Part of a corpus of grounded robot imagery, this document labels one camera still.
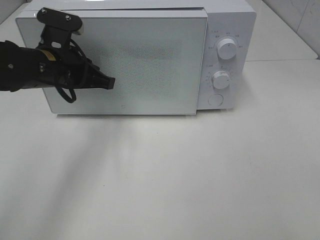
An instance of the round button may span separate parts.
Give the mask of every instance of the round button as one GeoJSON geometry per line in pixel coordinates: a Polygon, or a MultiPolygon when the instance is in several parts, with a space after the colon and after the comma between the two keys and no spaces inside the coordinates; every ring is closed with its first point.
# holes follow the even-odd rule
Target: round button
{"type": "Polygon", "coordinates": [[[217,51],[223,60],[232,59],[237,54],[237,44],[231,38],[222,39],[217,45],[217,51]]]}
{"type": "Polygon", "coordinates": [[[212,76],[212,84],[215,89],[225,89],[230,84],[230,76],[225,71],[217,71],[212,76]]]}
{"type": "Polygon", "coordinates": [[[224,102],[224,97],[220,94],[214,94],[209,97],[208,103],[211,106],[218,107],[224,102]]]}

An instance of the white tile wall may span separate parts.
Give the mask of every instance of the white tile wall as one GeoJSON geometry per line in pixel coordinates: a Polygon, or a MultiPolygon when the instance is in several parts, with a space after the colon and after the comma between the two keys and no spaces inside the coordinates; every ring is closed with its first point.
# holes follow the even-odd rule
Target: white tile wall
{"type": "Polygon", "coordinates": [[[309,0],[264,0],[294,31],[298,30],[309,0]]]}
{"type": "Polygon", "coordinates": [[[0,0],[0,23],[24,3],[26,0],[0,0]]]}
{"type": "Polygon", "coordinates": [[[297,33],[320,56],[320,0],[310,0],[297,33]]]}

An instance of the white table surface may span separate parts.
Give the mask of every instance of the white table surface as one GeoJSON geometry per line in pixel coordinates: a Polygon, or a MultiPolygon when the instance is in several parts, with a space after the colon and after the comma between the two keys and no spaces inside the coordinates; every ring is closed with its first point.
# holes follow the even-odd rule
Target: white table surface
{"type": "Polygon", "coordinates": [[[0,239],[315,240],[320,61],[247,62],[234,110],[61,116],[0,94],[0,239]]]}
{"type": "MultiPolygon", "coordinates": [[[[257,12],[247,61],[316,59],[318,55],[265,3],[248,1],[257,12]]],[[[0,41],[10,40],[24,46],[15,17],[27,5],[23,4],[0,25],[0,41]]]]}

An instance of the white microwave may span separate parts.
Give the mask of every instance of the white microwave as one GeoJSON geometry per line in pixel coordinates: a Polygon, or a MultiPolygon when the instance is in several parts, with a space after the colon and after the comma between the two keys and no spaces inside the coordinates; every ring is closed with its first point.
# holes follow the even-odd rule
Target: white microwave
{"type": "Polygon", "coordinates": [[[245,0],[33,0],[16,18],[28,48],[48,7],[78,15],[84,33],[73,36],[114,88],[77,89],[65,102],[44,94],[56,114],[191,115],[231,109],[256,13],[245,0]]]}

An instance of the timer knob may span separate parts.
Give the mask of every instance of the timer knob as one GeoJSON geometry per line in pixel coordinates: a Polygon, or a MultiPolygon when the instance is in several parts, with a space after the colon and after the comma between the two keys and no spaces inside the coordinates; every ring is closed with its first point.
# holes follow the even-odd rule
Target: timer knob
{"type": "Polygon", "coordinates": [[[215,89],[225,89],[230,84],[230,75],[226,71],[217,71],[212,76],[212,84],[215,89]]]}
{"type": "Polygon", "coordinates": [[[218,42],[217,51],[223,60],[232,59],[237,54],[237,44],[231,38],[225,38],[218,42]]]}

